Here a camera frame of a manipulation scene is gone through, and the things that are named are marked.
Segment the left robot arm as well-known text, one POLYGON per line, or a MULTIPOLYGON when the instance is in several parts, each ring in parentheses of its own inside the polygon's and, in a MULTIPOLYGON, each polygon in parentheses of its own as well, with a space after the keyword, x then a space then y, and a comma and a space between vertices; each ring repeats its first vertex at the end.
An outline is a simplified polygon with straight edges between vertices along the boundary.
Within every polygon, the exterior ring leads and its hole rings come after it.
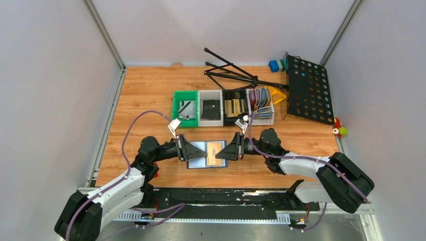
POLYGON ((153 136, 145 137, 135 160, 123 174, 87 194, 76 191, 69 197, 54 231, 65 240, 96 240, 107 224, 151 193, 153 186, 149 182, 159 171, 158 161, 206 156, 206 151, 188 142, 184 135, 162 145, 153 136))

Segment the blue card holder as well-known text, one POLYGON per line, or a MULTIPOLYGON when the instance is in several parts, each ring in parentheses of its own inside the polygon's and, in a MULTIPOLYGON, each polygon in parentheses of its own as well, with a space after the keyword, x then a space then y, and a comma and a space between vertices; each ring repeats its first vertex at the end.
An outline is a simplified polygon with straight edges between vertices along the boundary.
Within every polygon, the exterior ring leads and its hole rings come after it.
POLYGON ((228 166, 227 159, 218 159, 215 157, 215 154, 226 146, 226 141, 198 141, 190 143, 205 151, 207 156, 189 160, 187 162, 187 169, 225 168, 228 166))

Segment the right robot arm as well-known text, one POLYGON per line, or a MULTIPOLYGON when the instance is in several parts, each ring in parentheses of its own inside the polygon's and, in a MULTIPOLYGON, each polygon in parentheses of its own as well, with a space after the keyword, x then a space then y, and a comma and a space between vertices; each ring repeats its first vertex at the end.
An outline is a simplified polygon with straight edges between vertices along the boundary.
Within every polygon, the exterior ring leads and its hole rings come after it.
POLYGON ((232 161, 245 155, 263 156, 272 173, 302 176, 287 191, 292 205, 330 202, 355 213, 361 204, 369 202, 367 197, 375 188, 373 180, 344 153, 335 152, 330 157, 298 155, 282 147, 273 128, 263 130, 259 139, 235 133, 231 143, 215 153, 218 159, 232 161))

